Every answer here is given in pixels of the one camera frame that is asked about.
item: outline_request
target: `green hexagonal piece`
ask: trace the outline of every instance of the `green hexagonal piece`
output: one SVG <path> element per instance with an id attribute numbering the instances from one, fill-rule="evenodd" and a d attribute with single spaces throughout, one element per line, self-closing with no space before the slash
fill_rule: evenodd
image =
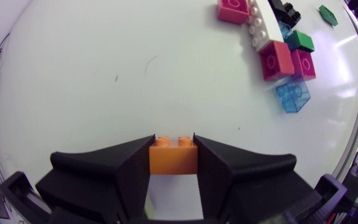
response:
<path id="1" fill-rule="evenodd" d="M 298 30 L 294 30 L 284 41 L 288 44 L 291 51 L 300 49 L 307 52 L 314 52 L 314 44 L 311 37 Z"/>
<path id="2" fill-rule="evenodd" d="M 319 8 L 320 14 L 323 17 L 325 21 L 327 21 L 329 24 L 336 26 L 338 25 L 338 21 L 336 20 L 334 14 L 327 9 L 324 5 L 321 5 Z"/>

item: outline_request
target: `pink lego brick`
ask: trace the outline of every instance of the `pink lego brick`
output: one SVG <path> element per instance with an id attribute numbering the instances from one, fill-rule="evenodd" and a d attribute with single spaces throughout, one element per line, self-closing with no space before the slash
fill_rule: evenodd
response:
<path id="1" fill-rule="evenodd" d="M 316 78 L 313 61 L 309 52 L 296 49 L 291 52 L 291 58 L 295 73 L 301 73 L 304 80 Z"/>
<path id="2" fill-rule="evenodd" d="M 218 0 L 218 19 L 243 24 L 249 11 L 245 0 Z"/>
<path id="3" fill-rule="evenodd" d="M 271 41 L 259 52 L 264 80 L 278 80 L 294 75 L 291 52 L 283 42 Z"/>

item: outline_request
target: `orange lego brick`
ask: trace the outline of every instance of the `orange lego brick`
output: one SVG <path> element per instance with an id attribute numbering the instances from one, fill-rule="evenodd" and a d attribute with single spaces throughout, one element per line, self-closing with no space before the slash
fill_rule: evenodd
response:
<path id="1" fill-rule="evenodd" d="M 149 147 L 150 174 L 197 174 L 198 148 L 189 136 L 160 136 Z"/>

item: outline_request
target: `whiteboard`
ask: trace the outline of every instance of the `whiteboard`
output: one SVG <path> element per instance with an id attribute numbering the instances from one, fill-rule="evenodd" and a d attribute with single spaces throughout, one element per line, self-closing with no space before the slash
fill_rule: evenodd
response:
<path id="1" fill-rule="evenodd" d="M 339 21 L 335 28 L 322 20 L 322 2 Z M 337 0 L 293 5 L 302 16 L 295 28 L 314 42 L 317 78 L 306 83 L 310 101 L 286 114 L 277 83 L 263 81 L 247 26 L 218 21 L 216 1 L 32 1 L 0 61 L 5 173 L 23 170 L 34 185 L 55 151 L 196 133 L 294 154 L 295 171 L 314 187 L 335 169 L 355 125 L 358 37 Z M 163 215 L 166 203 L 155 198 L 156 218 L 199 218 L 199 202 L 180 209 L 189 206 L 181 199 L 197 199 L 196 178 L 167 178 L 152 177 L 152 200 L 166 194 L 176 204 Z M 169 189 L 158 187 L 168 182 Z M 184 183 L 186 190 L 175 188 Z"/>

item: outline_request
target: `white lego brick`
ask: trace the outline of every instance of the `white lego brick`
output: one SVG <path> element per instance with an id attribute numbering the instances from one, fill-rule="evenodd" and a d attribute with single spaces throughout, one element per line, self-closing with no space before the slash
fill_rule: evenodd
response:
<path id="1" fill-rule="evenodd" d="M 273 10 L 267 0 L 247 0 L 249 8 L 249 33 L 253 36 L 252 46 L 257 52 L 272 40 L 284 42 Z"/>

